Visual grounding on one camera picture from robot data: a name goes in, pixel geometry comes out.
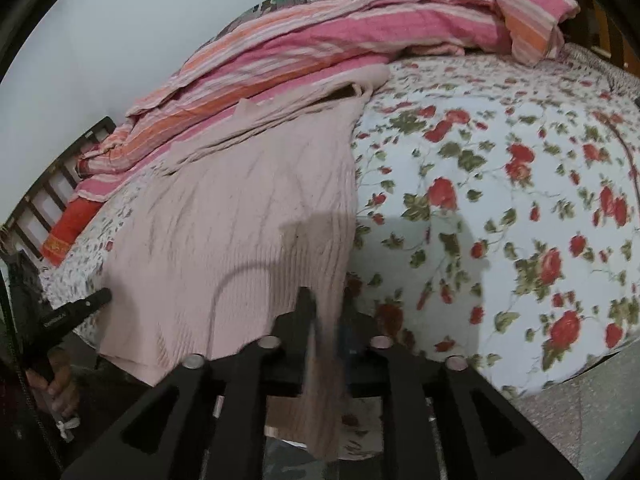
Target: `pink knit sweater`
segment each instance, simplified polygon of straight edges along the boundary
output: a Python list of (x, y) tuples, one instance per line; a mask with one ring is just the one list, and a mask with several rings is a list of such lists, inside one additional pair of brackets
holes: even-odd
[[(156, 384), (192, 352), (218, 358), (268, 333), (298, 287), (319, 333), (301, 399), (271, 399), (278, 436), (337, 453), (335, 327), (355, 228), (351, 131), (388, 77), (373, 65), (238, 111), (172, 148), (104, 269), (101, 354)], [(351, 97), (331, 99), (341, 89)]]

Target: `metal bolt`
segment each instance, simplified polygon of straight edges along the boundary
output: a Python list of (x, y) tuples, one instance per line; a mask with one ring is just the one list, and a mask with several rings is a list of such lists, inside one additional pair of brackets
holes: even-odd
[(462, 355), (452, 355), (444, 361), (444, 364), (447, 365), (449, 370), (453, 370), (454, 372), (461, 372), (462, 370), (466, 370), (468, 367), (466, 359), (463, 358)]
[(371, 338), (369, 345), (372, 348), (377, 348), (378, 350), (384, 350), (386, 348), (391, 348), (394, 345), (394, 340), (386, 335), (377, 335)]
[(189, 370), (197, 370), (205, 363), (205, 359), (200, 354), (191, 354), (184, 358), (182, 366)]
[(272, 350), (274, 348), (278, 348), (281, 345), (280, 338), (274, 335), (265, 335), (260, 338), (258, 341), (258, 346), (260, 348), (265, 348)]

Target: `red cloth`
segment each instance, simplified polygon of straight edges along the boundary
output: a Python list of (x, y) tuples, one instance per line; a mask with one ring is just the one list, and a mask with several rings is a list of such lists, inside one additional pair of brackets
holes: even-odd
[(40, 252), (54, 266), (65, 259), (76, 238), (91, 219), (100, 211), (103, 202), (94, 202), (85, 198), (76, 198), (66, 205), (60, 220), (51, 229)]

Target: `pink striped blanket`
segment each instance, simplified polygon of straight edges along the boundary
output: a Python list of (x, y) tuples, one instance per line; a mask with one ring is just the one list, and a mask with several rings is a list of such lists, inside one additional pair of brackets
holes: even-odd
[(260, 102), (343, 70), (387, 62), (407, 47), (420, 46), (422, 54), (464, 48), (507, 54), (513, 38), (514, 56), (535, 62), (562, 46), (558, 20), (577, 9), (573, 0), (548, 2), (552, 12), (532, 18), (538, 1), (323, 0), (247, 22), (197, 51), (81, 157), (79, 173), (91, 177), (76, 196), (104, 202), (174, 143), (228, 118), (242, 98)]

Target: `white wall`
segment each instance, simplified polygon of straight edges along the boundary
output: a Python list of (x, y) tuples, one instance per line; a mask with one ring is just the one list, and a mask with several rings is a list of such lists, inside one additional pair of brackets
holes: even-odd
[(0, 83), (0, 222), (105, 115), (116, 123), (201, 44), (263, 0), (59, 0)]

